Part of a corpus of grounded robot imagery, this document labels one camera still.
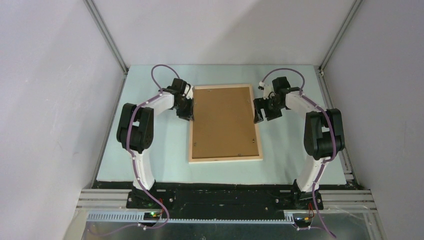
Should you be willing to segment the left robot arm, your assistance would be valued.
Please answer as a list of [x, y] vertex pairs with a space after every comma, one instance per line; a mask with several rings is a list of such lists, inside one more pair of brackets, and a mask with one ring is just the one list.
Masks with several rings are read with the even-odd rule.
[[166, 110], [175, 110], [178, 118], [193, 121], [194, 86], [174, 78], [170, 86], [160, 88], [150, 99], [139, 104], [124, 104], [117, 127], [117, 141], [131, 157], [134, 174], [131, 193], [145, 208], [153, 208], [158, 202], [158, 194], [151, 190], [156, 180], [149, 148], [154, 140], [155, 117]]

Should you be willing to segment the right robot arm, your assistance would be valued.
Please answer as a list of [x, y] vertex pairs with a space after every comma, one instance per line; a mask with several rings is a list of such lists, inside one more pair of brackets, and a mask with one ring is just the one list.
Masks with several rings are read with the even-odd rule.
[[272, 84], [260, 81], [258, 89], [263, 96], [253, 101], [255, 124], [280, 118], [283, 110], [292, 110], [304, 119], [303, 146], [307, 156], [290, 196], [295, 208], [304, 209], [316, 199], [328, 163], [345, 148], [341, 111], [323, 108], [300, 87], [292, 87], [285, 76], [275, 78]]

